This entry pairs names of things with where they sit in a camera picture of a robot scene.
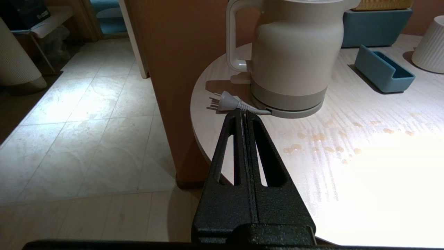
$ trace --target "tile floor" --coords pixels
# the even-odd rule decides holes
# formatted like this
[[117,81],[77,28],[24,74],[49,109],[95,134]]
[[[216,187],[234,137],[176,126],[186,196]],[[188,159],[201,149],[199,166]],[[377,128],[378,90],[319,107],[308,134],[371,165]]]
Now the tile floor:
[[0,249],[46,238],[190,241],[200,191],[179,190],[174,176],[129,40],[86,44],[0,145]]

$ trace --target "electric kettle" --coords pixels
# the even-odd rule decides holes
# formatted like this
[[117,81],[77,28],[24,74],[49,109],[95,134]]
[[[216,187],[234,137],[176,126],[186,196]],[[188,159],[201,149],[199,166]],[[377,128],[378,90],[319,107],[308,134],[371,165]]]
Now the electric kettle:
[[[344,38],[342,16],[361,0],[231,0],[226,10],[226,61],[251,73],[252,101],[272,115],[300,118],[322,106]],[[235,13],[257,7],[251,61],[235,56]]]

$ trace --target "white table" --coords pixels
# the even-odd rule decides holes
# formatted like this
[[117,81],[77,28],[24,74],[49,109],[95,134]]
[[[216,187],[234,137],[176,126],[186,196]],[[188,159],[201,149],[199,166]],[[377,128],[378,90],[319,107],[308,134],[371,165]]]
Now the white table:
[[[316,223],[316,236],[326,241],[444,247],[444,75],[405,59],[420,40],[401,35],[392,47],[372,48],[416,75],[402,94],[374,91],[349,67],[358,49],[342,49],[319,112],[302,119],[261,116]],[[249,59],[251,44],[237,52]],[[212,92],[228,90],[248,101],[249,85],[238,84],[245,74],[236,74],[220,56],[193,90],[191,120],[208,161],[225,118],[210,107],[210,97],[217,98]],[[222,173],[230,181],[232,162],[227,146]]]
[[54,75],[57,75],[56,70],[49,62],[48,58],[46,57],[39,43],[36,41],[35,37],[42,39],[45,36],[47,36],[49,33],[51,33],[51,31],[55,30],[70,17],[74,16],[74,10],[72,9],[71,6],[49,6],[48,11],[51,14],[51,16],[39,22],[38,24],[34,25],[31,29],[12,30],[11,32],[14,34],[23,34],[23,35],[31,34],[32,41],[39,49],[40,54],[45,59],[46,63],[48,63],[48,66],[49,68],[51,68],[51,71],[54,73]]

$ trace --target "blue box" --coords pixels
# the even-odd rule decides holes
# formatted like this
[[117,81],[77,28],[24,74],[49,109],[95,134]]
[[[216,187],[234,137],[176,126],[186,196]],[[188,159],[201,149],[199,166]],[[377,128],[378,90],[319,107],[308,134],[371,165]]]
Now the blue box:
[[343,16],[343,48],[391,46],[412,15],[412,9],[384,11],[346,11]]
[[359,48],[355,67],[380,91],[393,93],[405,91],[415,80],[415,75],[379,51]]

